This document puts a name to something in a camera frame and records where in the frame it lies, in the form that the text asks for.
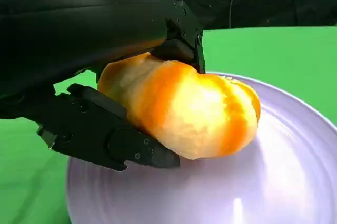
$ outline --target bread roll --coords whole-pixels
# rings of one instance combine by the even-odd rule
[[[261,106],[248,85],[150,53],[110,63],[98,91],[128,110],[128,119],[188,159],[233,154],[256,134]]]

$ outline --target green backdrop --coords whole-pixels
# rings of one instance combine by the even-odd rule
[[[205,32],[208,70],[283,88],[337,124],[337,28],[260,28]],[[90,72],[72,82],[94,86]],[[25,119],[0,120],[0,223],[69,223],[67,158],[48,150]]]

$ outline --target bolt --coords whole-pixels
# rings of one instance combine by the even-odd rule
[[[45,129],[45,127],[43,125],[41,125],[40,128],[38,128],[38,130],[37,130],[37,134],[39,136],[41,136],[43,134],[44,129]]]
[[[198,33],[196,35],[196,42],[200,45],[201,44],[201,35]]]

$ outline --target bread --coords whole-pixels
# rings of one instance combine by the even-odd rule
[[[240,151],[261,113],[250,86],[150,53],[110,63],[97,89],[125,106],[136,127],[188,159]]]

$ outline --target screw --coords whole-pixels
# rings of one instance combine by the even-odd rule
[[[80,104],[80,110],[81,110],[81,112],[85,113],[85,112],[88,111],[88,106],[84,103],[81,103]]]
[[[63,141],[63,142],[70,142],[70,140],[72,139],[72,134],[66,134],[66,135],[62,135],[61,136],[61,140]]]

